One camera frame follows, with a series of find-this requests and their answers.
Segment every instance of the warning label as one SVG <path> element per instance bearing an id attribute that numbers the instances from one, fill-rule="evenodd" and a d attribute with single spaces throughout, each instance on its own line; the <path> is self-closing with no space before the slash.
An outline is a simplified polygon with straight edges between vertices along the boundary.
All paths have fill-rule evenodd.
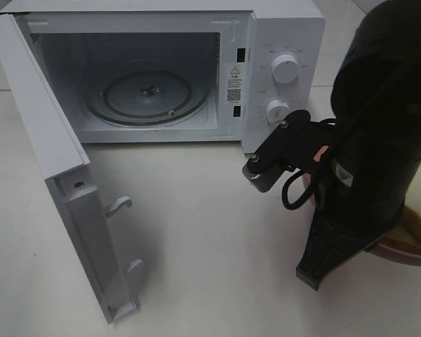
<path id="1" fill-rule="evenodd" d="M 245 79 L 245 65 L 240 63 L 226 64 L 226 101 L 239 105 L 243 100 L 243 85 Z"/>
<path id="2" fill-rule="evenodd" d="M 335 175 L 347 187 L 351 187 L 352 186 L 352 181 L 354 180 L 353 175 L 351 173 L 349 173 L 348 171 L 346 171 L 344 168 L 342 168 L 339 163 L 337 163 L 335 165 Z"/>

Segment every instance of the white knob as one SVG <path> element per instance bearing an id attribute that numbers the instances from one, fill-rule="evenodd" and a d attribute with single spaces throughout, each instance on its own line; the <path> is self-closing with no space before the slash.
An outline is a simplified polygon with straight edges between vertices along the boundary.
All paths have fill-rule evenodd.
<path id="1" fill-rule="evenodd" d="M 267 105 L 267 121 L 269 123 L 282 121 L 288 114 L 290 114 L 290 108 L 283 100 L 273 100 Z"/>
<path id="2" fill-rule="evenodd" d="M 291 54 L 283 54 L 272 62 L 272 73 L 276 82 L 286 84 L 298 77 L 300 61 Z"/>

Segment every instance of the microwave door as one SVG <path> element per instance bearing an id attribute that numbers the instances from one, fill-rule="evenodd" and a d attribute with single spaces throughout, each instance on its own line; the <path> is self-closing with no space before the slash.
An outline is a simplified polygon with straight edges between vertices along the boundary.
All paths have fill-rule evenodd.
<path id="1" fill-rule="evenodd" d="M 29 47 L 32 36 L 12 15 L 0 15 L 0 59 L 42 175 L 108 323 L 138 306 L 143 263 L 121 266 L 107 218 L 121 197 L 103 206 L 89 159 Z"/>

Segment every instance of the microwave oven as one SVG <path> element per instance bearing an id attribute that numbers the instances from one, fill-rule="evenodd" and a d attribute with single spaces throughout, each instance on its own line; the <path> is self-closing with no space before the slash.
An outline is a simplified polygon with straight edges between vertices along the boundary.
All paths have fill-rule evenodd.
<path id="1" fill-rule="evenodd" d="M 48 190 L 108 322 L 138 307 L 82 143 L 240 141 L 307 104 L 324 19 L 311 0 L 19 0 L 0 59 Z"/>

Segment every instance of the screw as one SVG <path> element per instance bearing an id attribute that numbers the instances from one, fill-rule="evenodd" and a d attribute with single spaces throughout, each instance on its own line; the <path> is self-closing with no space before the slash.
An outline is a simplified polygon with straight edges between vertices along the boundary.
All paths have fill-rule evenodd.
<path id="1" fill-rule="evenodd" d="M 259 156 L 257 156 L 257 155 L 256 155 L 256 153 L 253 153 L 253 154 L 250 156 L 250 160 L 251 160 L 251 162 L 253 162 L 253 163 L 257 163 L 258 161 L 260 161 L 260 158 L 259 158 Z"/>
<path id="2" fill-rule="evenodd" d="M 76 189 L 83 188 L 84 187 L 84 183 L 82 181 L 79 181 L 75 185 L 73 185 L 73 187 L 76 188 Z"/>

